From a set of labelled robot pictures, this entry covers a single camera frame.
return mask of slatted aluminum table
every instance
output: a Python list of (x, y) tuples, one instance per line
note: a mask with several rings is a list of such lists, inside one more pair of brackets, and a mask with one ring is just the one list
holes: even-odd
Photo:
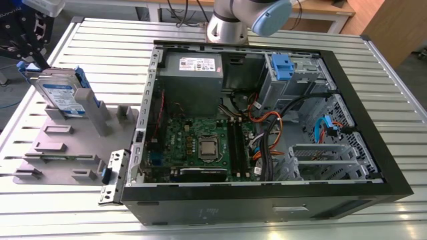
[[(72, 22), (48, 62), (87, 72), (97, 99), (137, 108), (153, 40), (203, 42), (201, 28), (87, 18)], [(413, 195), (337, 220), (197, 226), (140, 224), (124, 206), (99, 207), (99, 186), (12, 182), (39, 129), (45, 103), (31, 87), (0, 135), (0, 237), (120, 239), (359, 240), (427, 238), (427, 114), (369, 41), (352, 35), (280, 31), (248, 34), (251, 45), (331, 50), (363, 101)]]

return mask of open computer tower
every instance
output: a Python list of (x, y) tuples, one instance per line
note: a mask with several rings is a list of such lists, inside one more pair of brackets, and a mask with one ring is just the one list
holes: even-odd
[(324, 50), (156, 41), (108, 169), (99, 204), (144, 225), (337, 219), (412, 194)]

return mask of sticker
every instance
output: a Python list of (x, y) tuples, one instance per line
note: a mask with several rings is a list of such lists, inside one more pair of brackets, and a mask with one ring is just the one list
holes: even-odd
[(256, 167), (253, 168), (253, 174), (261, 175), (261, 170), (263, 170), (263, 169), (256, 166)]
[(183, 57), (179, 60), (179, 70), (215, 72), (215, 58)]
[(68, 114), (85, 114), (83, 106), (75, 100), (75, 90), (69, 85), (43, 84), (51, 101)]
[(304, 207), (304, 206), (273, 206), (272, 210), (275, 212), (281, 212), (281, 211), (308, 211), (307, 207)]
[(253, 106), (255, 106), (257, 109), (261, 108), (261, 104), (260, 104), (257, 101), (253, 102)]

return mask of motherboard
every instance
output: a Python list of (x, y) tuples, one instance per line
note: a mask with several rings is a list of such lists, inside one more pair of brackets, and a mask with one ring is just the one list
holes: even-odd
[(180, 182), (176, 175), (251, 181), (256, 176), (247, 145), (253, 133), (253, 124), (241, 120), (169, 118), (164, 151), (148, 155), (155, 182)]

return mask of table leg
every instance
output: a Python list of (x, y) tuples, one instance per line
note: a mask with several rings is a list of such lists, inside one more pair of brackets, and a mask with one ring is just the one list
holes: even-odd
[(348, 19), (348, 16), (345, 16), (345, 15), (337, 15), (335, 17), (336, 17), (336, 19), (332, 22), (332, 25), (331, 25), (331, 27), (328, 28), (328, 31), (327, 31), (328, 34), (339, 34), (341, 32), (341, 29), (343, 29), (344, 24), (345, 24), (347, 19)]
[(149, 22), (160, 22), (160, 4), (147, 2), (147, 8), (149, 13)]

